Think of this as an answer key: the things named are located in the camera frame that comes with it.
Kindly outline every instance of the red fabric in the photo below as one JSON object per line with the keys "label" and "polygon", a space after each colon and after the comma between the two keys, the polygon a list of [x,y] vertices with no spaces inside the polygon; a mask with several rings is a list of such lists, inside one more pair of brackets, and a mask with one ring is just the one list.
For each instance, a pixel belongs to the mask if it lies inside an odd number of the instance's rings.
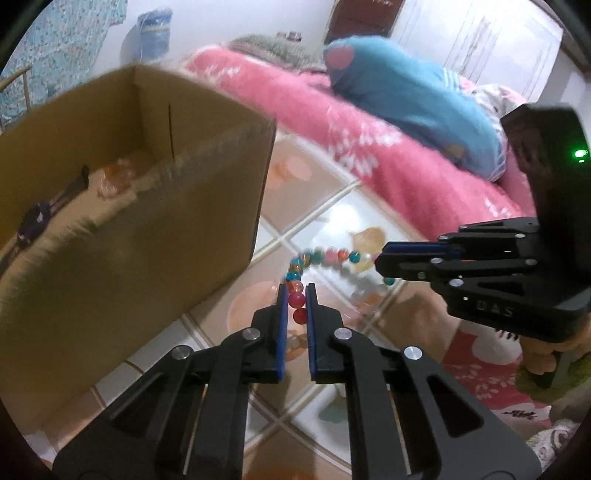
{"label": "red fabric", "polygon": [[196,52],[184,69],[321,145],[428,239],[463,223],[523,216],[497,185],[334,97],[325,75],[294,75],[221,47]]}

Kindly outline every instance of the blue pillow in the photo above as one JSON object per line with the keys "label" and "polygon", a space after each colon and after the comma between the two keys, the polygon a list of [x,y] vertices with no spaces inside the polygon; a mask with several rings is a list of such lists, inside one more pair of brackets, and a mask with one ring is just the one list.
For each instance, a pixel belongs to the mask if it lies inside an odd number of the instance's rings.
{"label": "blue pillow", "polygon": [[336,40],[324,58],[337,95],[485,180],[504,173],[501,142],[480,106],[458,88],[457,74],[383,37]]}

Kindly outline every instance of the cardboard box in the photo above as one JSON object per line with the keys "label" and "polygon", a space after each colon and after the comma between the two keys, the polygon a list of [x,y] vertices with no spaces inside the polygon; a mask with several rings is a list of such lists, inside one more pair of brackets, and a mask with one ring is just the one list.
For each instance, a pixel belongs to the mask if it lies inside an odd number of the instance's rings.
{"label": "cardboard box", "polygon": [[136,66],[0,137],[0,245],[83,164],[167,172],[113,204],[91,188],[0,281],[0,395],[23,433],[248,266],[274,136],[209,88]]}

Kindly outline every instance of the pink polka dot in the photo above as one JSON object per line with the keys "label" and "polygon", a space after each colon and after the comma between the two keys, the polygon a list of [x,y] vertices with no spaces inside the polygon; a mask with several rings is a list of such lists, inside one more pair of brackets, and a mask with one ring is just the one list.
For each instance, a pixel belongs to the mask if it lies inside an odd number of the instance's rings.
{"label": "pink polka dot", "polygon": [[330,68],[343,70],[351,65],[353,59],[355,58],[355,50],[353,47],[349,47],[348,45],[343,45],[340,47],[333,47],[326,55],[324,55],[324,60]]}

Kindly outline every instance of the wristwatch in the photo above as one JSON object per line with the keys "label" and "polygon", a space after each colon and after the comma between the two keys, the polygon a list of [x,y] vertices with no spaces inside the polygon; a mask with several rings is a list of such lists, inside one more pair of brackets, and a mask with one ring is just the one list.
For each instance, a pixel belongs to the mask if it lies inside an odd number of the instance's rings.
{"label": "wristwatch", "polygon": [[29,248],[47,229],[51,219],[89,187],[90,169],[84,165],[80,175],[49,202],[40,202],[30,208],[22,218],[17,238],[10,250],[0,258],[0,277],[4,275],[17,255]]}

